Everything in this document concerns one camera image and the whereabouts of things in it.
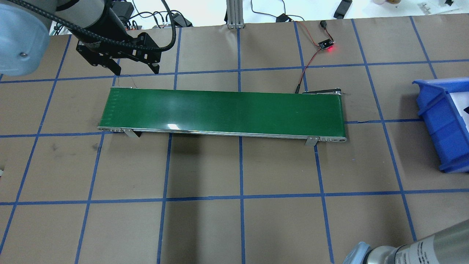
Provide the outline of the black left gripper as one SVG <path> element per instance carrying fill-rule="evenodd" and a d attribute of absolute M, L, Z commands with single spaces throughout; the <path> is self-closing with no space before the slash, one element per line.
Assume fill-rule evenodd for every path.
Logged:
<path fill-rule="evenodd" d="M 103 14 L 99 17 L 97 22 L 86 27 L 86 29 L 119 43 L 137 45 L 140 47 L 158 47 L 156 42 L 146 32 L 141 32 L 137 37 L 128 35 L 124 24 L 110 7 L 105 7 Z M 81 42 L 77 46 L 77 51 L 91 65 L 103 65 L 114 73 L 114 75 L 120 76 L 122 68 L 112 59 L 128 58 L 145 63 L 154 74 L 159 74 L 159 62 L 161 60 L 161 52 L 159 51 L 148 52 L 113 45 L 80 32 L 76 32 L 75 36 Z"/>

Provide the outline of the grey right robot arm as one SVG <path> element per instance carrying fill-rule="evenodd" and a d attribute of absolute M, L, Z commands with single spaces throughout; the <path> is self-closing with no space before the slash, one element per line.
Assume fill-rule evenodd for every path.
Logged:
<path fill-rule="evenodd" d="M 467 264 L 469 262 L 469 221 L 436 232 L 400 247 L 372 248 L 359 242 L 344 264 Z"/>

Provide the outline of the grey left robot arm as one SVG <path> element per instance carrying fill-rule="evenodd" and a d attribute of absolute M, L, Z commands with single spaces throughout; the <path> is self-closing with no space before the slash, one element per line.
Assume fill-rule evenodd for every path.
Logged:
<path fill-rule="evenodd" d="M 72 22 L 81 28 L 117 42 L 141 47 L 157 48 L 147 33 L 132 37 L 126 31 L 124 19 L 133 12 L 114 0 L 29 0 L 48 13 Z M 50 41 L 50 18 L 44 17 L 13 2 L 1 1 L 1 74 L 25 76 L 40 65 Z M 91 36 L 70 30 L 78 39 L 77 52 L 92 66 L 102 66 L 116 75 L 121 67 L 116 59 L 143 62 L 155 74 L 159 73 L 160 51 L 141 51 L 111 45 Z"/>

